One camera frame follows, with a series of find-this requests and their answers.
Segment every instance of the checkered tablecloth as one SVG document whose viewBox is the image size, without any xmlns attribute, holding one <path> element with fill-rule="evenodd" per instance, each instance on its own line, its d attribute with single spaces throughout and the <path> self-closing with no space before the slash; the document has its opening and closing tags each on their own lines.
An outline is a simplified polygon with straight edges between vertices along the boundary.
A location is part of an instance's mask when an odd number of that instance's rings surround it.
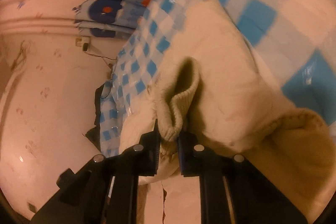
<svg viewBox="0 0 336 224">
<path fill-rule="evenodd" d="M 165 50 L 183 28 L 186 9 L 197 1 L 153 0 L 119 53 L 101 99 L 105 156 L 118 153 L 132 98 L 151 84 Z M 336 136 L 336 0 L 219 1 L 282 92 L 298 107 L 322 115 Z"/>
</svg>

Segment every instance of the white floor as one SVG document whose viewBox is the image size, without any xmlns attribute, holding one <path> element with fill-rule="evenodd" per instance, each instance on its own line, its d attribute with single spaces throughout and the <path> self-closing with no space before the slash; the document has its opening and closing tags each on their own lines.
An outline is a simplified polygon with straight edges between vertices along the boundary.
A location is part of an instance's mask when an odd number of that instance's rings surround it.
<svg viewBox="0 0 336 224">
<path fill-rule="evenodd" d="M 2 40 L 10 65 L 23 40 L 28 54 L 0 102 L 0 187 L 14 210 L 30 219 L 27 203 L 41 208 L 58 190 L 60 173 L 78 171 L 98 153 L 83 135 L 94 127 L 95 90 L 110 69 L 76 47 L 73 36 L 17 34 Z M 91 53 L 115 58 L 123 43 L 97 38 Z"/>
</svg>

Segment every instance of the orange spot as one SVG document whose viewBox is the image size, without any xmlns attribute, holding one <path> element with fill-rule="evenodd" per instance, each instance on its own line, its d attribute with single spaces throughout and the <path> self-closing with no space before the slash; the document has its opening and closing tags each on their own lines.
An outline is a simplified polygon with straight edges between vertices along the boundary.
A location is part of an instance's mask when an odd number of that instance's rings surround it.
<svg viewBox="0 0 336 224">
<path fill-rule="evenodd" d="M 104 7 L 104 8 L 103 8 L 103 12 L 104 12 L 104 13 L 110 13 L 110 12 L 112 12 L 112 11 L 113 11 L 113 9 L 112 9 L 111 7 L 108 7 L 108 6 L 107 6 L 107 7 Z"/>
<path fill-rule="evenodd" d="M 142 2 L 141 2 L 141 4 L 143 5 L 143 6 L 145 6 L 145 7 L 147 7 L 148 6 L 148 4 L 151 2 L 151 0 L 143 0 Z"/>
</svg>

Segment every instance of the wall socket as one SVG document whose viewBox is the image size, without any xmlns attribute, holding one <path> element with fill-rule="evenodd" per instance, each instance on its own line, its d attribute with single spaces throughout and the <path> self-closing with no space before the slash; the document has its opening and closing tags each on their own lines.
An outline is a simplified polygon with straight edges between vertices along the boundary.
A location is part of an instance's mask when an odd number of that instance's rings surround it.
<svg viewBox="0 0 336 224">
<path fill-rule="evenodd" d="M 75 45 L 76 47 L 83 47 L 84 43 L 91 44 L 91 37 L 76 37 Z"/>
</svg>

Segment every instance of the metal rivet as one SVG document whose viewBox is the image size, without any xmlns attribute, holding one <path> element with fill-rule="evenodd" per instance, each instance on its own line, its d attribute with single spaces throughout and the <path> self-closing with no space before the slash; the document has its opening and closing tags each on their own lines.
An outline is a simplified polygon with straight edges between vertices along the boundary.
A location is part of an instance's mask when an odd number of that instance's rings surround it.
<svg viewBox="0 0 336 224">
<path fill-rule="evenodd" d="M 104 156 L 102 154 L 98 154 L 93 157 L 94 162 L 102 162 L 103 160 L 104 160 Z"/>
<path fill-rule="evenodd" d="M 136 144 L 133 146 L 133 150 L 136 152 L 142 151 L 143 150 L 143 145 L 141 144 Z"/>
<path fill-rule="evenodd" d="M 236 162 L 243 162 L 245 160 L 243 155 L 237 154 L 233 157 Z"/>
<path fill-rule="evenodd" d="M 194 146 L 194 150 L 197 151 L 197 152 L 201 152 L 201 151 L 204 150 L 204 146 L 201 145 L 201 144 L 196 144 L 196 145 Z"/>
</svg>

